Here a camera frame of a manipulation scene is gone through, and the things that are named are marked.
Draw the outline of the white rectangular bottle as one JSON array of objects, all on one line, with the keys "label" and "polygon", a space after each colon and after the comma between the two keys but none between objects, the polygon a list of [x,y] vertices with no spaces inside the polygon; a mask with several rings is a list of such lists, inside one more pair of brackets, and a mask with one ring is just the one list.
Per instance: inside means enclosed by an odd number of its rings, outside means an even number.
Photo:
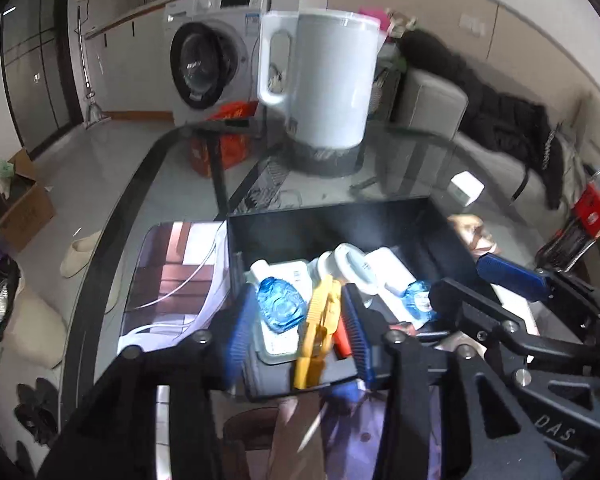
[{"label": "white rectangular bottle", "polygon": [[416,282],[414,274],[388,247],[369,252],[364,260],[370,267],[375,282],[394,296],[403,297],[408,286]]}]

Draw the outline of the red white glue tube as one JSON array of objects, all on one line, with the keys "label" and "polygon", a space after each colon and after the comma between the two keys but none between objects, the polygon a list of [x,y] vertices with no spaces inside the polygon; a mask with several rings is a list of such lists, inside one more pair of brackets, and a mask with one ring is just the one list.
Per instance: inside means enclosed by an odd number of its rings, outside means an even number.
[{"label": "red white glue tube", "polygon": [[347,359],[349,356],[352,356],[349,337],[342,318],[338,320],[336,332],[332,335],[332,340],[334,341],[334,349],[338,359]]}]

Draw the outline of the yellow plastic clip tool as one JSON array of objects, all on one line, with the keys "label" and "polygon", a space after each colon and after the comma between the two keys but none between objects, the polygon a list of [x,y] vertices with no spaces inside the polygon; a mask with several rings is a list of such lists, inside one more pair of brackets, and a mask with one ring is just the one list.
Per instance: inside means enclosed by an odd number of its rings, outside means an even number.
[{"label": "yellow plastic clip tool", "polygon": [[294,367],[295,389],[309,389],[320,383],[340,320],[341,289],[340,281],[332,275],[326,275],[314,289]]}]

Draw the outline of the white green pill case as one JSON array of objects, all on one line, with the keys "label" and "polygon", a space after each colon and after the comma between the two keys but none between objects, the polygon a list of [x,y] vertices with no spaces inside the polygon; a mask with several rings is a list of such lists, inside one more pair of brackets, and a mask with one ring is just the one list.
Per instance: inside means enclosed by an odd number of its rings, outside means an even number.
[{"label": "white green pill case", "polygon": [[260,320],[254,326],[254,345],[265,364],[292,362],[300,340],[300,326],[313,294],[313,282],[304,260],[250,266],[248,282],[256,288]]}]

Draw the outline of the blue transparent small bottle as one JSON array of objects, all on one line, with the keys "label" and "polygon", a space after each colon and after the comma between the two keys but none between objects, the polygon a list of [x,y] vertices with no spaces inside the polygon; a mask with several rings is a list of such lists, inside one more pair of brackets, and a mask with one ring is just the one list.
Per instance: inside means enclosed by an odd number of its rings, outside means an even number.
[{"label": "blue transparent small bottle", "polygon": [[298,290],[280,278],[265,278],[259,285],[257,300],[262,321],[276,334],[296,327],[306,315],[306,302]]}]

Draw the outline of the cola bottle red label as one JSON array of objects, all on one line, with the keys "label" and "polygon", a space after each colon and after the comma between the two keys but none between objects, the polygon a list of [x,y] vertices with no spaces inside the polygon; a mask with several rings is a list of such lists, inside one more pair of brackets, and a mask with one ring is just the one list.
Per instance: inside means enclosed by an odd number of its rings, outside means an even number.
[{"label": "cola bottle red label", "polygon": [[564,225],[535,255],[538,268],[569,271],[600,238],[600,170],[586,180]]}]

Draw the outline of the white power adapter cube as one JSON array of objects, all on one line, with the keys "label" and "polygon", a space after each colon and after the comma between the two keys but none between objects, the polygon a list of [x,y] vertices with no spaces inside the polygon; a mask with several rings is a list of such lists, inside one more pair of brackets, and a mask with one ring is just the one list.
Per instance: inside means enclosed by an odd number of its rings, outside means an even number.
[{"label": "white power adapter cube", "polygon": [[468,207],[472,203],[475,203],[483,190],[484,184],[467,170],[453,176],[448,185],[448,192],[463,207]]}]

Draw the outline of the black jacket on sofa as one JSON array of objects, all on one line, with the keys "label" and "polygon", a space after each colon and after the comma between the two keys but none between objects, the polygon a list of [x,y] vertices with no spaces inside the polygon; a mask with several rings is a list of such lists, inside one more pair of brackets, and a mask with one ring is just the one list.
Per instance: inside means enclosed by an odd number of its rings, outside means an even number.
[{"label": "black jacket on sofa", "polygon": [[535,172],[545,188],[546,206],[556,210],[564,190],[562,144],[542,104],[495,90],[466,60],[437,36],[406,32],[398,48],[407,65],[455,84],[468,99],[460,131],[487,150],[504,153]]}]

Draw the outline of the black open cardboard box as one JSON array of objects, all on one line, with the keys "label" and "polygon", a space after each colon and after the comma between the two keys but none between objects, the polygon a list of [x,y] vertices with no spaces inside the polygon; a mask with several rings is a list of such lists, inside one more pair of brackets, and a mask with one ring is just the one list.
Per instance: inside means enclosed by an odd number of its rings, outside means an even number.
[{"label": "black open cardboard box", "polygon": [[474,258],[428,197],[273,210],[228,218],[232,296],[259,259],[272,263],[310,260],[349,243],[363,252],[388,247],[415,278],[434,284],[452,280],[496,301],[478,277]]}]

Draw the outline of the grey sofa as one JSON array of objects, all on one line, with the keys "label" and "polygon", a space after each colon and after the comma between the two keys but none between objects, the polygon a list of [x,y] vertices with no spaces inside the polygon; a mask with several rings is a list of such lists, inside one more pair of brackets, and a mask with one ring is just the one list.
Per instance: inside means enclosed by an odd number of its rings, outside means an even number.
[{"label": "grey sofa", "polygon": [[545,106],[499,92],[468,67],[451,78],[409,67],[393,120],[464,148],[526,217],[571,207],[590,176],[568,129],[551,125]]}]

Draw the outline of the beige slipper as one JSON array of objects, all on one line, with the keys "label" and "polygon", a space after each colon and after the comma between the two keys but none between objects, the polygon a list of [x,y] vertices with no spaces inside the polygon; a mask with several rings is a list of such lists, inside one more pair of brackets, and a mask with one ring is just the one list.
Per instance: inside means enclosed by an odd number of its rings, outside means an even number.
[{"label": "beige slipper", "polygon": [[90,263],[101,236],[102,232],[96,231],[70,244],[59,268],[63,278],[72,278]]}]

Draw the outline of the brown cardboard box on floor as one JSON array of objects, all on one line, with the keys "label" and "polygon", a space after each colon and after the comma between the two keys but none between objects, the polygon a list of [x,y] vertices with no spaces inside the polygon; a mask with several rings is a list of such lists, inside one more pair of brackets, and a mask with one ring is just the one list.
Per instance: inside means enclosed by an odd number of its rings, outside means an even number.
[{"label": "brown cardboard box on floor", "polygon": [[22,252],[55,217],[56,210],[27,151],[0,160],[0,234]]}]

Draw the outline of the white electric kettle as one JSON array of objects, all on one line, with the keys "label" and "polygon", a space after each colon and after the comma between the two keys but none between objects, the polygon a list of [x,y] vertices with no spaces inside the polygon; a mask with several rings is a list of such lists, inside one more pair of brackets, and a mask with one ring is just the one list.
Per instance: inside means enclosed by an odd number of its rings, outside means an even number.
[{"label": "white electric kettle", "polygon": [[[273,38],[289,38],[284,90],[268,88]],[[284,118],[295,170],[338,178],[362,165],[379,50],[380,19],[336,10],[271,11],[261,18],[257,92]]]}]

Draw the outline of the red cardboard box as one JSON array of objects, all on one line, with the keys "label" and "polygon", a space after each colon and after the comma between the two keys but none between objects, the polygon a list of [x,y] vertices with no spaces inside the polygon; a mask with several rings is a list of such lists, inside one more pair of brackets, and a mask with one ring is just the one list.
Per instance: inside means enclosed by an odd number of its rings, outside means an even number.
[{"label": "red cardboard box", "polygon": [[[253,117],[258,108],[257,101],[234,101],[222,104],[209,120],[245,119]],[[237,166],[250,155],[250,141],[243,134],[223,134],[220,139],[222,169]],[[203,177],[211,177],[210,156],[206,142],[192,139],[189,143],[189,161],[193,170]]]}]

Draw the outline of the pink plush clothing pile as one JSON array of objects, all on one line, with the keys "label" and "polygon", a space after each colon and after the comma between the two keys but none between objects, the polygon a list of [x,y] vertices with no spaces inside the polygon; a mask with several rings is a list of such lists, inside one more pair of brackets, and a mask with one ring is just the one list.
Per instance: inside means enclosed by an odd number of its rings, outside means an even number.
[{"label": "pink plush clothing pile", "polygon": [[380,29],[391,38],[401,38],[406,32],[414,30],[417,26],[417,18],[391,8],[361,6],[358,13],[371,18],[378,18]]}]

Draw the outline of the white kitchen cabinets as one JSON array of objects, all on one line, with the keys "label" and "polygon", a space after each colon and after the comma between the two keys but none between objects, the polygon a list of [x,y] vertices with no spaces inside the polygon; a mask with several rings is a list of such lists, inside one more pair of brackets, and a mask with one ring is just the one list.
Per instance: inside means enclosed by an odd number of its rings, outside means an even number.
[{"label": "white kitchen cabinets", "polygon": [[161,8],[85,39],[88,73],[102,110],[170,112],[165,43]]}]

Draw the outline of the white front-load washing machine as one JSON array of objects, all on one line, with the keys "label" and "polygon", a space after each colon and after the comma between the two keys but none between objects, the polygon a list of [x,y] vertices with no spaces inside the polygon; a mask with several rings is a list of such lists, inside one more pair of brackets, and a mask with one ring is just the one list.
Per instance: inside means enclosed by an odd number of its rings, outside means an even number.
[{"label": "white front-load washing machine", "polygon": [[260,21],[270,0],[174,0],[163,12],[174,125],[258,107]]}]

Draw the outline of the black framed glass door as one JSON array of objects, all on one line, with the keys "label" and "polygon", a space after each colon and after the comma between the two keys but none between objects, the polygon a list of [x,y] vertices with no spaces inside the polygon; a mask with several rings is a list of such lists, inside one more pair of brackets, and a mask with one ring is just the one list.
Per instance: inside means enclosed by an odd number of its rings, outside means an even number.
[{"label": "black framed glass door", "polygon": [[74,80],[68,0],[9,0],[1,15],[7,104],[22,147],[36,157],[83,120]]}]

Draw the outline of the wall light switch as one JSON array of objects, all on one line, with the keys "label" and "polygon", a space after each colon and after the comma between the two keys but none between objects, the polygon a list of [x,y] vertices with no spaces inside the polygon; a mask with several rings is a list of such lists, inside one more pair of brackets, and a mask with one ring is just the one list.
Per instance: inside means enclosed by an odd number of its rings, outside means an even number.
[{"label": "wall light switch", "polygon": [[480,21],[480,18],[476,18],[475,16],[462,14],[458,21],[458,27],[478,38],[486,36],[486,24]]}]

